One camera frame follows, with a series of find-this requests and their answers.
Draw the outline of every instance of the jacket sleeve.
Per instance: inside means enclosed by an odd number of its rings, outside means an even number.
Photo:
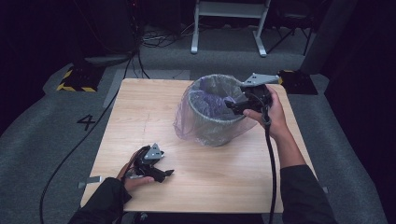
[[[111,224],[123,212],[123,205],[132,197],[122,183],[107,178],[91,196],[88,202],[70,219],[70,224]]]
[[[326,195],[307,165],[280,170],[280,193],[287,223],[337,223]]]

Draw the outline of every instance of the chair leg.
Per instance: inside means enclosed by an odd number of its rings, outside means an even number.
[[[312,35],[312,28],[309,28],[309,34],[308,34],[308,38],[306,40],[305,49],[304,49],[304,53],[303,53],[304,56],[306,54],[306,50],[308,49],[309,40],[311,39],[311,35]]]
[[[264,26],[265,18],[267,17],[268,7],[264,8],[262,12],[262,17],[260,18],[259,29],[257,31],[253,31],[254,39],[256,40],[257,49],[259,50],[260,56],[267,56],[267,52],[265,51],[265,47],[262,44],[262,27]]]
[[[276,44],[274,44],[270,50],[267,51],[267,53],[270,53],[274,48],[276,48],[280,43],[282,43],[282,41],[284,39],[286,39],[286,37],[288,37],[291,33],[293,32],[293,30],[290,30],[285,36],[283,36],[279,41],[276,42]]]

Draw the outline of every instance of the printed number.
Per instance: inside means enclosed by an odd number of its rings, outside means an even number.
[[[90,124],[93,124],[93,123],[95,123],[95,122],[96,122],[96,121],[92,121],[92,115],[87,115],[87,116],[85,116],[84,118],[79,119],[79,120],[77,121],[77,123],[83,123],[83,124],[85,124],[85,131],[88,130],[88,128],[90,127]]]

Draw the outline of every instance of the white metal frame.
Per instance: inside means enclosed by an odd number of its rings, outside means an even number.
[[[260,19],[259,27],[257,31],[253,31],[253,36],[256,40],[260,55],[262,57],[267,56],[264,45],[262,44],[261,34],[270,3],[271,0],[265,0],[264,4],[222,3],[197,0],[195,5],[194,34],[192,36],[191,53],[196,54],[198,52],[199,17],[219,16]]]

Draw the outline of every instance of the trash can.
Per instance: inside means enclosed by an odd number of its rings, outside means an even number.
[[[184,92],[174,126],[179,138],[220,147],[257,124],[235,115],[224,100],[246,101],[242,83],[232,76],[210,75],[194,81]]]

